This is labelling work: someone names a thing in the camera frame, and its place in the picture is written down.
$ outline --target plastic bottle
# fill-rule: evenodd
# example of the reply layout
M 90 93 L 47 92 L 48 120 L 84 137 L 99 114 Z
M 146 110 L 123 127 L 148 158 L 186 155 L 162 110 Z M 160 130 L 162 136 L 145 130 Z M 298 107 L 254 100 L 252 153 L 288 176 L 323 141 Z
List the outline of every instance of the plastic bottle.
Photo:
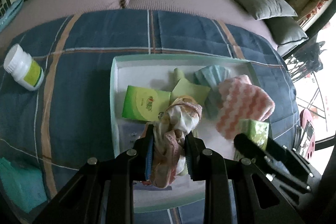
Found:
M 30 91 L 37 90 L 44 79 L 40 65 L 19 44 L 9 50 L 3 67 L 16 82 Z

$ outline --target pink and white striped cloth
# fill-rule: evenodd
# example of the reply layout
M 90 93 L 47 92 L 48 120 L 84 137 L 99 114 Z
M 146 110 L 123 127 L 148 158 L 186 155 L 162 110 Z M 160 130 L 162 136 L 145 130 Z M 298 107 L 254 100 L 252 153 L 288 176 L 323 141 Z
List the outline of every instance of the pink and white striped cloth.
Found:
M 219 111 L 217 131 L 228 140 L 240 133 L 239 120 L 265 121 L 274 111 L 275 103 L 260 87 L 252 85 L 247 75 L 224 80 L 218 85 L 223 108 Z

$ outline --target small green carton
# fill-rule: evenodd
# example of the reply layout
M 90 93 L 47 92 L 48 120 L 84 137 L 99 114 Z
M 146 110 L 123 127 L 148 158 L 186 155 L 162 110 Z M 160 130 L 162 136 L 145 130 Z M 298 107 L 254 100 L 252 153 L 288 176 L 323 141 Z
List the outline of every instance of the small green carton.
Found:
M 123 118 L 146 122 L 159 121 L 169 107 L 171 92 L 129 85 L 124 101 Z
M 254 142 L 261 150 L 266 150 L 268 139 L 268 122 L 259 122 L 252 119 L 241 119 L 239 121 L 241 133 L 247 135 L 247 137 Z M 234 160 L 240 160 L 244 158 L 244 155 L 236 150 Z

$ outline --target white tray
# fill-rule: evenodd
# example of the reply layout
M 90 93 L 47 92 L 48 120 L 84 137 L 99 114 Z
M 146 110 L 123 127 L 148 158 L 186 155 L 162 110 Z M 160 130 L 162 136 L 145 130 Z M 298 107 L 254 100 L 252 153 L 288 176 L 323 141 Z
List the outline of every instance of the white tray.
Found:
M 129 142 L 129 128 L 139 128 L 139 130 L 135 130 L 137 131 L 136 136 L 131 137 L 134 140 L 142 132 L 142 123 L 122 118 L 128 85 L 172 91 L 175 68 L 181 69 L 186 78 L 193 81 L 195 71 L 210 65 L 228 68 L 230 77 L 246 74 L 254 85 L 259 85 L 251 63 L 246 60 L 182 54 L 115 57 L 110 78 L 111 125 L 115 157 L 133 146 Z M 203 139 L 207 148 L 217 151 L 224 158 L 233 159 L 235 153 L 233 143 L 224 139 L 217 132 L 213 121 L 202 117 L 197 130 L 199 138 Z M 189 175 L 177 177 L 171 186 L 172 190 L 170 191 L 134 190 L 134 211 L 141 213 L 164 210 L 201 200 L 205 196 L 205 182 L 193 182 Z

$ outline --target white bottle cap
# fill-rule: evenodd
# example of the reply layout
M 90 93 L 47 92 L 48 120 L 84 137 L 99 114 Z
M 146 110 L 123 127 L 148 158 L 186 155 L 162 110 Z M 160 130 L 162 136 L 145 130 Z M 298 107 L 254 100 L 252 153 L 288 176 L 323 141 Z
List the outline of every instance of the white bottle cap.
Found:
M 3 63 L 3 68 L 8 73 L 12 73 L 21 61 L 22 55 L 24 54 L 23 49 L 19 44 L 15 44 L 7 53 L 5 61 Z

